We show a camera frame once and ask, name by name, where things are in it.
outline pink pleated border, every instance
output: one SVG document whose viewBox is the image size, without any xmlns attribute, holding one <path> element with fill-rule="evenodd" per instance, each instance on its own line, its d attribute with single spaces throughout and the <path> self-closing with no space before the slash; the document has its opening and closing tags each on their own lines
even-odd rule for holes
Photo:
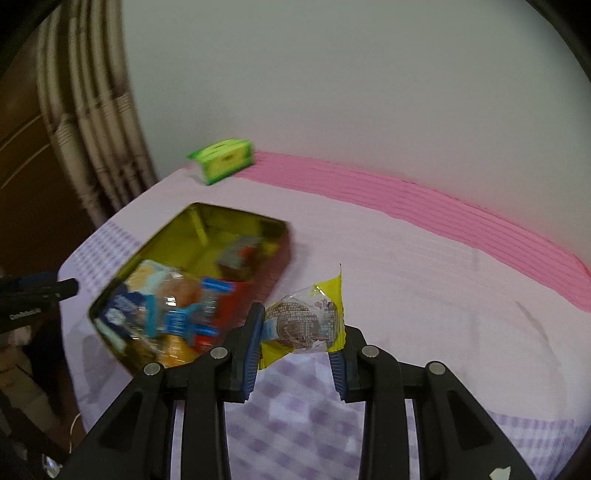
<svg viewBox="0 0 591 480">
<path fill-rule="evenodd" d="M 591 312 L 591 274 L 554 243 L 476 206 L 415 183 L 310 158 L 258 152 L 239 177 L 379 210 L 478 248 Z"/>
</svg>

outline white sticker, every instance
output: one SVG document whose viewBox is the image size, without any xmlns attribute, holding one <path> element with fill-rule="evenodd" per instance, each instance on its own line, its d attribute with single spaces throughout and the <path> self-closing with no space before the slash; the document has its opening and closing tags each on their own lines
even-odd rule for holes
<svg viewBox="0 0 591 480">
<path fill-rule="evenodd" d="M 507 468 L 495 468 L 495 470 L 489 475 L 491 480 L 509 480 L 511 475 L 511 467 Z"/>
</svg>

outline striped curtain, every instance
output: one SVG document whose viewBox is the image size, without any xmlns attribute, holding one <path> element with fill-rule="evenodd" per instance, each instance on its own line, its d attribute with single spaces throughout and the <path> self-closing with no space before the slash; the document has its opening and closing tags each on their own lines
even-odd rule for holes
<svg viewBox="0 0 591 480">
<path fill-rule="evenodd" d="M 156 182 L 123 45 L 121 0 L 66 0 L 38 38 L 41 114 L 96 227 Z"/>
</svg>

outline open container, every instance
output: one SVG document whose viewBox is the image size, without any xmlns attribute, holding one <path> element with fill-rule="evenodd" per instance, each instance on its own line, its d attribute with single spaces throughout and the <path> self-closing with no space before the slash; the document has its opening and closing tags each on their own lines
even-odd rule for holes
<svg viewBox="0 0 591 480">
<path fill-rule="evenodd" d="M 100 337 L 131 374 L 136 374 L 156 357 L 148 349 L 139 348 L 139 342 L 116 336 L 98 320 L 113 292 L 144 260 L 173 267 L 192 277 L 223 278 L 218 259 L 240 236 L 261 238 L 262 253 L 248 278 L 239 283 L 240 297 L 233 318 L 217 337 L 212 337 L 212 345 L 218 345 L 228 330 L 243 323 L 253 301 L 267 299 L 289 264 L 290 231 L 286 222 L 231 208 L 191 204 L 148 240 L 92 303 L 89 318 Z"/>
</svg>

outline silver screw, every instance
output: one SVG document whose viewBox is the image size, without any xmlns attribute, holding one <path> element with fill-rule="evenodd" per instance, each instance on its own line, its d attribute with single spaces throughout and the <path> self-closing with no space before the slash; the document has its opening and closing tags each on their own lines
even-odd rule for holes
<svg viewBox="0 0 591 480">
<path fill-rule="evenodd" d="M 226 349 L 222 346 L 217 346 L 217 347 L 213 348 L 211 352 L 209 352 L 209 355 L 211 355 L 214 358 L 224 358 L 227 354 L 228 354 L 228 349 Z"/>
<path fill-rule="evenodd" d="M 160 372 L 160 365 L 155 362 L 152 362 L 151 364 L 148 364 L 144 367 L 144 373 L 146 375 L 155 375 L 158 372 Z"/>
<path fill-rule="evenodd" d="M 445 373 L 445 365 L 439 362 L 433 362 L 429 364 L 429 370 L 434 375 L 443 375 Z"/>
<path fill-rule="evenodd" d="M 368 358 L 375 358 L 379 355 L 379 348 L 373 345 L 365 345 L 361 349 L 361 353 Z"/>
</svg>

